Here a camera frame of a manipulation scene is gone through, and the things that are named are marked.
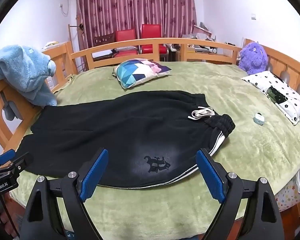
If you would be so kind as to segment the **purple plush monster toy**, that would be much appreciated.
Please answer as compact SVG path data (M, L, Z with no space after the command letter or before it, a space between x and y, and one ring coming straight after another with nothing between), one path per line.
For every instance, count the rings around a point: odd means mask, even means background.
M240 52L239 68L248 75L264 72L268 65L268 55L258 42L250 42Z

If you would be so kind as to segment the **small light blue case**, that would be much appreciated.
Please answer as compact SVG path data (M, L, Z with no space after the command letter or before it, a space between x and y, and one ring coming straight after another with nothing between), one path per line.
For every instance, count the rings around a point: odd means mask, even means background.
M253 121L254 121L254 123L262 126L265 123L265 118L261 113L255 113L255 115L253 117Z

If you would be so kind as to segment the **cluttered desk behind bed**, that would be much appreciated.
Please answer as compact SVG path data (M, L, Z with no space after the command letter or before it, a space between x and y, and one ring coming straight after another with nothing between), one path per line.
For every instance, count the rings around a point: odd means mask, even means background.
M215 45L215 43L217 43L216 36L213 36L211 31L197 25L193 26L193 30L191 33L183 34L180 38L213 42L213 44L210 45L188 44L188 49L194 53L222 54L228 57L231 57L233 55L233 50L217 47Z

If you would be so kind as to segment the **colourful geometric pillow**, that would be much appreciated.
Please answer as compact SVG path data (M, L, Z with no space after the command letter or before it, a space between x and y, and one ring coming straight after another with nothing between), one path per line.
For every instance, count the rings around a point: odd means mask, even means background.
M141 85L150 80L169 75L171 68L148 59L131 59L120 63L113 69L123 89Z

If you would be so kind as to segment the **white flower-print pillow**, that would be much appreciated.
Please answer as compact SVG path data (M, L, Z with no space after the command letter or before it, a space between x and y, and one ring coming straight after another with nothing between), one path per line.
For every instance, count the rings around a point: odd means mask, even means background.
M270 71L251 74L242 80L268 97L295 126L300 122L300 94Z

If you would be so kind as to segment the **maroon striped curtain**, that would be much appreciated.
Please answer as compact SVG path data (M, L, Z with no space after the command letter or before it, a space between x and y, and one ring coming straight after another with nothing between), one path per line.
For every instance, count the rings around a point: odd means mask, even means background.
M94 39L119 30L134 29L141 35L142 24L158 24L163 37L182 37L197 22L194 0L77 0L78 34L81 50L94 46Z

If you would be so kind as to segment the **light blue plush towel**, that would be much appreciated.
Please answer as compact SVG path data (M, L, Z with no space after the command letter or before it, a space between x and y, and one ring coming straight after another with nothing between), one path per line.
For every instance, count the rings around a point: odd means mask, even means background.
M5 80L35 106L57 106L45 83L56 73L51 57L29 46L10 45L0 50L0 80Z

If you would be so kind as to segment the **black pants white stripes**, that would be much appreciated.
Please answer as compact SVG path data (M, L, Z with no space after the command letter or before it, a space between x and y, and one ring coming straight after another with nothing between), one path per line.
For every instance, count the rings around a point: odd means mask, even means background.
M23 137L16 155L33 156L28 172L62 178L92 159L109 154L100 184L144 189L181 180L197 169L196 153L214 154L235 129L204 94L144 91L113 100L47 106Z

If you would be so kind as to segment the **green plush bed blanket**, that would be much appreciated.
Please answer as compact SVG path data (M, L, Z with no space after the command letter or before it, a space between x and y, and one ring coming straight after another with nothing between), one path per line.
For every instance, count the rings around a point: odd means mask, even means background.
M170 75L124 90L103 67L72 76L28 128L18 153L34 161L11 197L26 205L39 175L63 177L104 147L109 163L85 202L105 239L204 233L218 202L196 166L205 148L228 171L279 192L300 168L292 124L235 65L170 63Z

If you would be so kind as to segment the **star-print bed sheet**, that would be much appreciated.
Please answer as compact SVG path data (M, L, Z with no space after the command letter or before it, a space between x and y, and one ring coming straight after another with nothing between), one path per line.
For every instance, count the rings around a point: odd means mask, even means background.
M285 211L300 202L300 170L295 176L277 193L275 200L279 211Z

